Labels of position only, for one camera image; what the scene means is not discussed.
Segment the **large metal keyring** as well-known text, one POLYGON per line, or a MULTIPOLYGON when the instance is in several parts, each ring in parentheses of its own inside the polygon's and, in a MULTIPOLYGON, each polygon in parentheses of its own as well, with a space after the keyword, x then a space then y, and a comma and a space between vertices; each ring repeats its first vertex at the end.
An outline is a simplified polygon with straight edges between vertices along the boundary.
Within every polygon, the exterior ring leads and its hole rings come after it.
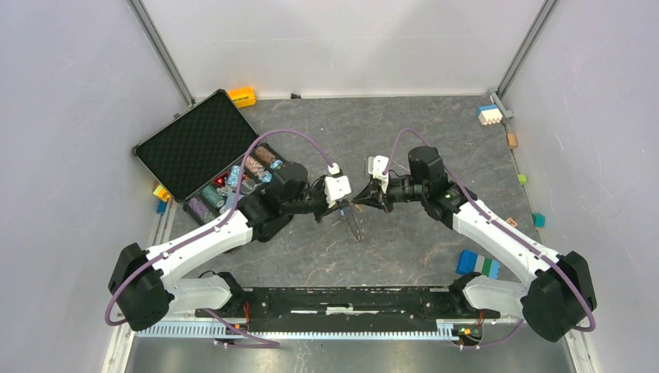
POLYGON ((352 204, 348 204, 346 207, 343 208, 343 217, 354 239, 357 242, 361 242, 364 239, 364 236, 358 224, 357 217, 355 215, 354 207, 352 204))

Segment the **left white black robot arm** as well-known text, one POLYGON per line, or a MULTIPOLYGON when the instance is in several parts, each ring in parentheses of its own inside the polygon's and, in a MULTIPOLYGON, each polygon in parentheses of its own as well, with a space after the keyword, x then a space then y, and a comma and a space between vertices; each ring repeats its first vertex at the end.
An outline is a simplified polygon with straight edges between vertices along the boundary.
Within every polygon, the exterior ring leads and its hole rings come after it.
POLYGON ((160 245, 125 246, 108 284, 106 324, 126 323, 131 330, 142 331, 178 312, 211 309, 229 317, 238 315, 244 296, 232 277, 187 279, 186 274, 249 242, 271 240, 297 214, 313 214, 321 221, 346 206, 350 193, 350 181, 337 166, 309 183, 303 165, 286 162, 269 183, 238 199, 234 211, 160 245))

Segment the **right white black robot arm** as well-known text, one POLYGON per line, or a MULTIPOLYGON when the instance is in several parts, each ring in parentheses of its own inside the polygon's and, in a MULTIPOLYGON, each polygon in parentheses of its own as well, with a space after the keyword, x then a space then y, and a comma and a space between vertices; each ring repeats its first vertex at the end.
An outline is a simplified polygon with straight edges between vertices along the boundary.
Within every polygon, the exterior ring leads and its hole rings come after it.
POLYGON ((410 171, 402 176, 390 175, 389 158, 369 158, 368 184, 354 202, 384 212, 418 202, 430 218, 477 243, 517 278, 502 281, 474 271, 461 276, 448 297, 455 315, 468 317, 477 309, 511 315, 549 342, 571 330, 594 331, 597 299, 582 255, 561 254, 498 217, 444 164, 436 148, 415 147, 407 158, 410 171))

